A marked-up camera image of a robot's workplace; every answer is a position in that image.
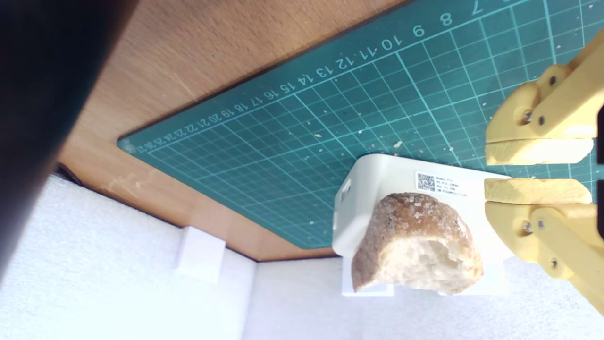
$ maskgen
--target bread crust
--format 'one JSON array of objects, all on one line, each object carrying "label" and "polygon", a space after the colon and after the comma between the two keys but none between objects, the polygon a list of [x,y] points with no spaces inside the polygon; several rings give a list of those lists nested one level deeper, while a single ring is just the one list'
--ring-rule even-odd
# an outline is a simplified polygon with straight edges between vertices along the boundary
[{"label": "bread crust", "polygon": [[457,211],[432,196],[406,192],[390,194],[375,207],[365,237],[352,261],[355,291],[376,283],[386,283],[380,278],[380,271],[385,270],[384,259],[388,247],[398,238],[409,237],[441,238],[460,245],[458,256],[471,261],[474,280],[451,293],[464,291],[482,277],[480,253],[474,247],[470,230]]}]

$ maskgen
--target bread roll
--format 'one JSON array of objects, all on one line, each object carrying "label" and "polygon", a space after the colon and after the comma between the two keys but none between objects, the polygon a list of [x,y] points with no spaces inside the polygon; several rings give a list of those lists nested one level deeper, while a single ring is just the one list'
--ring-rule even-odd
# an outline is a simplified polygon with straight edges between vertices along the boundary
[{"label": "bread roll", "polygon": [[391,283],[450,295],[482,276],[482,259],[457,211],[410,192],[390,194],[377,204],[352,260],[355,291]]}]

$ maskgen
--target white container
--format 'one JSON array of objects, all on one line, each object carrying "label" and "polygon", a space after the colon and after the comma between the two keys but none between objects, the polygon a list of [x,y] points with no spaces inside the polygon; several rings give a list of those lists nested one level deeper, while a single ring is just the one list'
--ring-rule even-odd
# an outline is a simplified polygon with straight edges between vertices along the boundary
[{"label": "white container", "polygon": [[513,253],[491,228],[484,214],[486,178],[510,177],[390,155],[363,156],[356,161],[335,197],[333,250],[344,258],[354,256],[365,236],[373,208],[388,194],[428,194],[458,212],[483,257],[484,278],[468,293],[501,294],[497,284],[505,276],[501,263]]}]

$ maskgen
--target white support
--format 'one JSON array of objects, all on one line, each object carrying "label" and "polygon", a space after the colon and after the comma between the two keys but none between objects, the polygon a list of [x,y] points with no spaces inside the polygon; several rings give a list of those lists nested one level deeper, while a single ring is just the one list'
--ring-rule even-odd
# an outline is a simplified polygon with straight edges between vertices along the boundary
[{"label": "white support", "polygon": [[185,227],[176,257],[176,271],[217,284],[226,242],[195,227]]}]

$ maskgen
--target qr code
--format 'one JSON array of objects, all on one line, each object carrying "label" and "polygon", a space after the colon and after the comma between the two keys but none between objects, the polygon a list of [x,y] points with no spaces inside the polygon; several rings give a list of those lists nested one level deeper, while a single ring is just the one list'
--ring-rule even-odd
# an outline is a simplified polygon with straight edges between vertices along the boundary
[{"label": "qr code", "polygon": [[420,190],[436,191],[434,186],[434,176],[417,174],[417,188]]}]

